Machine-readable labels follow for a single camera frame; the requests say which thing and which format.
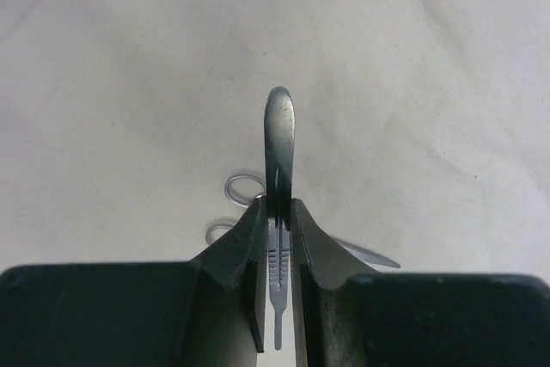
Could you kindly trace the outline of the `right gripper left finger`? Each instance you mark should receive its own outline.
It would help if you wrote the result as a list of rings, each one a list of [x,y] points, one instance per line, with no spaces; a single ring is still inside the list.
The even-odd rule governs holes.
[[[189,261],[15,266],[4,366],[254,366],[265,349],[266,202]]]

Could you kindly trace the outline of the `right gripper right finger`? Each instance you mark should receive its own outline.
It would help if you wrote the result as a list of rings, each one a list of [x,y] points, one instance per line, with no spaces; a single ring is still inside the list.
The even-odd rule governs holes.
[[[292,202],[299,366],[546,366],[549,288],[521,274],[378,272]]]

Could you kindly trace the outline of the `steel scalpel handle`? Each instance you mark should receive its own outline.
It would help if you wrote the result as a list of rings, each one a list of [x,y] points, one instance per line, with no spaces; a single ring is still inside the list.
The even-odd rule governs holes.
[[[290,261],[290,204],[295,152],[295,112],[290,92],[274,88],[264,113],[269,296],[274,309],[274,348],[283,344]]]

